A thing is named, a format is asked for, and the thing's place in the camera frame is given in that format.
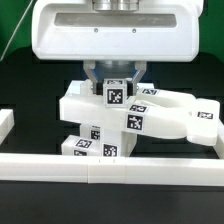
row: white block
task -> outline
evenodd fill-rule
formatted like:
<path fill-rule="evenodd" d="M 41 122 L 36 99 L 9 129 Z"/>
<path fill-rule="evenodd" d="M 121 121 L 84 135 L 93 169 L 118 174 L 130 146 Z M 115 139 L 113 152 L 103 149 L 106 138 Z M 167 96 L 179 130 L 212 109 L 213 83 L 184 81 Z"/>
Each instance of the white block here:
<path fill-rule="evenodd" d="M 89 183 L 125 183 L 125 158 L 93 158 L 88 166 Z"/>
<path fill-rule="evenodd" d="M 136 143 L 137 134 L 101 129 L 101 155 L 104 157 L 128 157 Z"/>
<path fill-rule="evenodd" d="M 100 128 L 88 124 L 81 124 L 80 137 L 100 140 Z"/>
<path fill-rule="evenodd" d="M 219 120 L 218 138 L 214 149 L 220 159 L 224 159 L 224 125 Z"/>
<path fill-rule="evenodd" d="M 188 124 L 187 140 L 196 144 L 214 146 L 218 135 L 220 103 L 197 99 Z"/>
<path fill-rule="evenodd" d="M 61 146 L 62 155 L 100 156 L 99 141 L 70 135 Z"/>
<path fill-rule="evenodd" d="M 13 110 L 0 110 L 0 144 L 14 126 Z"/>
<path fill-rule="evenodd" d="M 0 153 L 0 180 L 88 182 L 88 157 Z"/>
<path fill-rule="evenodd" d="M 224 186 L 217 159 L 126 158 L 126 184 Z"/>

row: black background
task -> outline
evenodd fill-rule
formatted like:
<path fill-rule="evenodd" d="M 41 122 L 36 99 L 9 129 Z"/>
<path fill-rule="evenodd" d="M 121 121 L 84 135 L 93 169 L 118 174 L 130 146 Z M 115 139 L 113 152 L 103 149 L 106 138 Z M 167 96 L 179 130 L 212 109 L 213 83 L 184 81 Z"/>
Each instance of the black background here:
<path fill-rule="evenodd" d="M 31 48 L 0 64 L 0 109 L 14 109 L 15 127 L 1 152 L 60 154 L 77 124 L 59 120 L 58 100 L 71 80 L 84 79 L 81 62 L 39 61 Z M 221 103 L 224 65 L 200 53 L 191 63 L 151 63 L 144 81 Z M 139 137 L 132 156 L 215 158 L 211 147 L 186 139 Z M 224 188 L 0 182 L 0 223 L 224 223 Z"/>

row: white foam block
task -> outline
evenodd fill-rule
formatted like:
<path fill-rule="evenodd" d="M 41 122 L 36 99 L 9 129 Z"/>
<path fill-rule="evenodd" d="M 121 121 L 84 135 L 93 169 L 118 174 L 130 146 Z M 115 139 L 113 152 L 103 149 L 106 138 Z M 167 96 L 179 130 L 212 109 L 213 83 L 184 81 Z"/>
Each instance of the white foam block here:
<path fill-rule="evenodd" d="M 0 111 L 0 144 L 14 126 L 13 110 Z"/>
<path fill-rule="evenodd" d="M 93 158 L 88 166 L 89 183 L 125 183 L 125 158 Z"/>
<path fill-rule="evenodd" d="M 137 134 L 101 129 L 102 156 L 130 156 L 137 143 Z"/>
<path fill-rule="evenodd" d="M 88 157 L 0 154 L 0 180 L 88 182 Z"/>
<path fill-rule="evenodd" d="M 126 158 L 126 184 L 224 186 L 217 159 Z"/>
<path fill-rule="evenodd" d="M 214 149 L 220 159 L 224 159 L 224 125 L 219 120 L 218 138 Z"/>
<path fill-rule="evenodd" d="M 219 109 L 218 101 L 197 99 L 188 124 L 187 140 L 201 145 L 216 145 Z"/>
<path fill-rule="evenodd" d="M 100 156 L 100 143 L 88 138 L 70 135 L 61 145 L 62 155 Z"/>
<path fill-rule="evenodd" d="M 76 94 L 60 100 L 61 120 L 159 138 L 186 137 L 188 116 L 182 108 L 150 107 L 143 117 L 127 108 L 105 108 L 102 96 Z M 140 127 L 128 128 L 127 123 L 131 119 L 140 122 Z"/>
<path fill-rule="evenodd" d="M 100 140 L 100 128 L 88 124 L 80 125 L 80 137 Z"/>

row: black surface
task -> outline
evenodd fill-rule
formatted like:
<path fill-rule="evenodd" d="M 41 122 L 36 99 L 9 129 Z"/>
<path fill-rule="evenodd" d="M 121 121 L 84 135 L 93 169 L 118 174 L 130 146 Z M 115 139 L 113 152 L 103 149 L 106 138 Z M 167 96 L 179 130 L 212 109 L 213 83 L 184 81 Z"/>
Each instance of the black surface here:
<path fill-rule="evenodd" d="M 39 61 L 30 48 L 0 64 L 0 109 L 12 108 L 16 125 L 1 152 L 60 154 L 77 124 L 59 120 L 58 100 L 81 62 Z M 221 103 L 224 65 L 201 53 L 192 63 L 152 63 L 144 81 Z M 211 147 L 186 139 L 139 137 L 132 156 L 217 158 Z M 223 223 L 224 188 L 0 182 L 0 223 Z"/>

